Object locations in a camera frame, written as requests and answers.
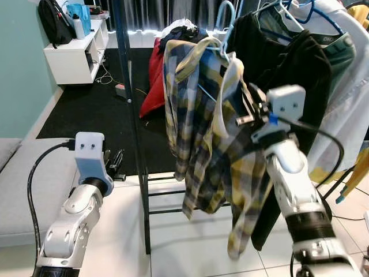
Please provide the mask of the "dark grey curtain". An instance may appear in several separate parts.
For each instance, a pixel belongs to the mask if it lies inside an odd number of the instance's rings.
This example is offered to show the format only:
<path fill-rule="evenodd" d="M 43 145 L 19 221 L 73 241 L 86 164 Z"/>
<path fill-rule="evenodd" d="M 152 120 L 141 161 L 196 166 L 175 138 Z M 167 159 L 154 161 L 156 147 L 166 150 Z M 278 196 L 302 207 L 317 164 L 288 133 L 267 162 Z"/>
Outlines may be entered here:
<path fill-rule="evenodd" d="M 127 30 L 161 31 L 179 19 L 188 19 L 195 26 L 207 30 L 222 30 L 228 24 L 230 13 L 217 19 L 219 6 L 223 0 L 84 0 L 88 5 L 97 3 L 111 15 L 105 20 L 109 31 L 115 30 L 111 7 L 114 2 L 122 5 Z"/>

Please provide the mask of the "blue clothes hanger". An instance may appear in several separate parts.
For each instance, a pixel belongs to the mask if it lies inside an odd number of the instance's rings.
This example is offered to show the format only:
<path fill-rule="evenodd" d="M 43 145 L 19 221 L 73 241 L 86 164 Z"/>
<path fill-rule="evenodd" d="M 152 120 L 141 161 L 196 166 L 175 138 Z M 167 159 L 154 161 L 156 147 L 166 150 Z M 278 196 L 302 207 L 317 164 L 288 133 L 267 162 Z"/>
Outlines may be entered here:
<path fill-rule="evenodd" d="M 319 35 L 338 36 L 345 32 L 330 18 L 322 8 L 317 7 L 318 0 L 282 0 L 297 22 L 309 32 Z"/>

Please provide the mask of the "white hanging shirt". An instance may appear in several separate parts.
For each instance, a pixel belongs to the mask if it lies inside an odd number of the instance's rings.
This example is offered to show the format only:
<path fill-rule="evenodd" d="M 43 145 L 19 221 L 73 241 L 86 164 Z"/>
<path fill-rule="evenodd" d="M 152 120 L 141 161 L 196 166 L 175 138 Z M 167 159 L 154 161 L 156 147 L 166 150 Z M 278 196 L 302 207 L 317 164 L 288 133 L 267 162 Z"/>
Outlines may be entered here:
<path fill-rule="evenodd" d="M 324 114 L 321 129 L 336 137 L 344 147 L 344 156 L 339 166 L 343 171 L 354 165 L 369 127 L 369 32 L 349 13 L 342 23 L 349 23 L 349 32 L 354 36 L 357 67 L 349 89 L 353 103 L 348 102 L 340 111 Z"/>

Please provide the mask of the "yellow hanging garment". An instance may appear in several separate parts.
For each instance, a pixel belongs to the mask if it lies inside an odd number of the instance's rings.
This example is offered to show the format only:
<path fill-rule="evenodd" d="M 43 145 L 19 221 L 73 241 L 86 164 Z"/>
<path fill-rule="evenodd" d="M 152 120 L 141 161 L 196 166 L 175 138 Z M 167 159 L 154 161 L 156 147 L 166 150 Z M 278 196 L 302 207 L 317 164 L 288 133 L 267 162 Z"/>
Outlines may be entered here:
<path fill-rule="evenodd" d="M 367 175 L 369 170 L 369 140 L 362 143 L 361 151 L 359 152 L 356 163 L 351 168 L 352 175 L 349 180 L 345 183 L 345 187 L 340 192 L 340 195 L 336 199 L 336 203 L 339 204 L 341 201 L 345 200 L 346 196 L 358 186 L 359 182 Z M 329 171 L 324 169 L 316 168 L 311 174 L 311 180 L 317 183 L 321 183 L 325 177 L 329 175 Z"/>

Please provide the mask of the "black hanging garment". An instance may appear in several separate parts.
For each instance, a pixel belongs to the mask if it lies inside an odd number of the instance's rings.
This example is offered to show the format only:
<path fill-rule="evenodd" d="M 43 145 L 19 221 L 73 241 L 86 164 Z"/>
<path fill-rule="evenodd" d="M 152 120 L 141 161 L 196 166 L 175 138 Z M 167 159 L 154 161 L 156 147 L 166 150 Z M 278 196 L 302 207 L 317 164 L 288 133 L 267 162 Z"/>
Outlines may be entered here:
<path fill-rule="evenodd" d="M 237 19 L 229 37 L 228 52 L 242 61 L 243 78 L 268 91 L 282 85 L 306 90 L 302 122 L 319 126 L 329 100 L 332 69 L 321 45 L 308 30 L 287 30 L 271 9 Z"/>

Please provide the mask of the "black floor rug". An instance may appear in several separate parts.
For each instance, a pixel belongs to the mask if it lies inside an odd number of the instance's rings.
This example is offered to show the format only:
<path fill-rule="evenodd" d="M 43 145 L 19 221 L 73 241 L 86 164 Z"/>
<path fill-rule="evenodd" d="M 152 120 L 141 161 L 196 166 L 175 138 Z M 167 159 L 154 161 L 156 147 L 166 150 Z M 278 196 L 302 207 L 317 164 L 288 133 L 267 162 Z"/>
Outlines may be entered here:
<path fill-rule="evenodd" d="M 175 161 L 165 131 L 164 110 L 159 108 L 145 118 L 137 118 L 139 144 L 149 173 L 171 173 Z M 137 175 L 135 145 L 129 108 L 118 97 L 114 84 L 66 85 L 37 137 L 72 138 L 79 131 L 100 132 L 113 154 L 124 149 L 121 173 Z"/>

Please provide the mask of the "white bottle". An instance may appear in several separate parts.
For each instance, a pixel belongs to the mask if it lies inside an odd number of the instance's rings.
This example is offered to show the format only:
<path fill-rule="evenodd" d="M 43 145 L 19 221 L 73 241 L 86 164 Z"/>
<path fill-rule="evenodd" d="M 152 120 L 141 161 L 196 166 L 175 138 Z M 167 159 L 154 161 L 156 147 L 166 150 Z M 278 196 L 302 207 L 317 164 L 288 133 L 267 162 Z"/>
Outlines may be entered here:
<path fill-rule="evenodd" d="M 79 15 L 73 15 L 72 21 L 74 25 L 74 31 L 76 32 L 76 39 L 84 39 L 85 37 L 84 22 L 82 22 Z"/>

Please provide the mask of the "black clothes rack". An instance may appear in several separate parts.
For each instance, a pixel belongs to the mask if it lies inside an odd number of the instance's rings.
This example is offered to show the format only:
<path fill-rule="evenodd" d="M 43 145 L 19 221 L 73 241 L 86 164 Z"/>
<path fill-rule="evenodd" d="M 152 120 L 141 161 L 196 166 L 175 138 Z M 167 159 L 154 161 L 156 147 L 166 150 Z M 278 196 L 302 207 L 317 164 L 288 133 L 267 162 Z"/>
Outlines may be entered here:
<path fill-rule="evenodd" d="M 109 12 L 113 19 L 116 42 L 118 42 L 119 60 L 121 61 L 122 81 L 125 86 L 127 109 L 129 109 L 129 121 L 131 125 L 131 136 L 134 143 L 134 155 L 136 161 L 136 172 L 140 187 L 140 198 L 142 205 L 142 228 L 143 238 L 145 246 L 145 254 L 150 256 L 151 254 L 151 239 L 150 239 L 150 216 L 153 214 L 169 214 L 179 213 L 182 209 L 171 210 L 155 210 L 151 211 L 149 208 L 149 200 L 151 196 L 164 196 L 171 194 L 182 194 L 184 190 L 163 190 L 162 192 L 151 193 L 149 190 L 149 182 L 151 178 L 148 174 L 146 166 L 146 159 L 144 155 L 144 148 L 141 146 L 141 136 L 139 132 L 139 118 L 137 111 L 137 101 L 133 92 L 132 78 L 132 62 L 129 58 L 130 39 L 127 34 L 127 20 L 126 20 L 126 8 L 122 0 L 110 0 Z"/>

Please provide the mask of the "grey upholstered footstool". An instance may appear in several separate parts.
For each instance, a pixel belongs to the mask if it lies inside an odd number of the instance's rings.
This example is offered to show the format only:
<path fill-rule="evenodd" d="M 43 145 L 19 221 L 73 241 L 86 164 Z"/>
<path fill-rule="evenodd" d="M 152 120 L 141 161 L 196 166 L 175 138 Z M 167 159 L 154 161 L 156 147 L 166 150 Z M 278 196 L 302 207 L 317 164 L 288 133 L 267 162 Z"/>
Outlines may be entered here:
<path fill-rule="evenodd" d="M 0 248 L 34 244 L 32 217 L 27 201 L 27 181 L 37 158 L 67 138 L 42 138 L 21 143 L 0 170 Z M 78 173 L 73 151 L 58 148 L 37 166 L 32 196 L 40 235 L 58 218 L 63 202 L 77 185 Z"/>

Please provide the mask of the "yellow grey plaid shirt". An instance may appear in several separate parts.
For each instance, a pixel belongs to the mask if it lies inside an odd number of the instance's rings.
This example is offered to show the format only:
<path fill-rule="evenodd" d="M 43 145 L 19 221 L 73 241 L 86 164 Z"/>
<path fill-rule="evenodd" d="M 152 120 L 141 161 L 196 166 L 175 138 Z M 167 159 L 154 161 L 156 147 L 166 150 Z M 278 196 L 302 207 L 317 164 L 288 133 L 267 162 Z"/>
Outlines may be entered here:
<path fill-rule="evenodd" d="M 216 213 L 230 203 L 232 229 L 227 253 L 238 260 L 255 232 L 272 183 L 263 151 L 251 129 L 237 118 L 247 114 L 242 95 L 243 64 L 214 50 L 219 40 L 169 40 L 163 54 L 164 111 L 175 178 L 184 181 L 182 211 Z"/>

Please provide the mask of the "white shelf unit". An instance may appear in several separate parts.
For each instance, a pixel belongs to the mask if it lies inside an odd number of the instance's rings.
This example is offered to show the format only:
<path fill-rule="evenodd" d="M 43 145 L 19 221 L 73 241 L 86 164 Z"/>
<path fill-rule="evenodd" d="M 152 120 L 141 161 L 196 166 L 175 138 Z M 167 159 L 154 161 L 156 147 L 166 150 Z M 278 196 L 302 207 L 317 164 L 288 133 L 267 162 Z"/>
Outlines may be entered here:
<path fill-rule="evenodd" d="M 44 48 L 48 66 L 58 85 L 92 84 L 108 44 L 106 20 L 92 20 L 92 31 L 84 39 Z"/>

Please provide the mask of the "red cloth bundle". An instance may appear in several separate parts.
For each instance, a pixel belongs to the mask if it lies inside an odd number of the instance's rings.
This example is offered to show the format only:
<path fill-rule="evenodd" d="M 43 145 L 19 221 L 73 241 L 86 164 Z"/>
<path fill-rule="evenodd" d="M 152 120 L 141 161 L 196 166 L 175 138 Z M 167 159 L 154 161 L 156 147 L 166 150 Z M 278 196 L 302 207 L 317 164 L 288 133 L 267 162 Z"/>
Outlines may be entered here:
<path fill-rule="evenodd" d="M 163 85 L 163 51 L 159 50 L 161 39 L 155 39 L 152 53 L 148 61 L 149 92 L 143 100 L 139 117 L 145 118 L 158 108 L 164 106 L 164 85 Z"/>

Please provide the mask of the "dark clothes pile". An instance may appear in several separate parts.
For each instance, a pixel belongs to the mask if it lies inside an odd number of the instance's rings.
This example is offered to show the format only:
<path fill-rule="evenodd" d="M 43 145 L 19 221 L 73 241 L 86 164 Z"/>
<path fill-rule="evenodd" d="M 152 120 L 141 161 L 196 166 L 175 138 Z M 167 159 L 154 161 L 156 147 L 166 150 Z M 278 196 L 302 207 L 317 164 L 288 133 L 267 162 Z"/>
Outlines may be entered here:
<path fill-rule="evenodd" d="M 169 40 L 186 40 L 187 42 L 198 43 L 208 37 L 206 29 L 201 27 L 178 26 L 163 31 L 163 37 L 159 39 L 158 53 L 162 54 Z"/>

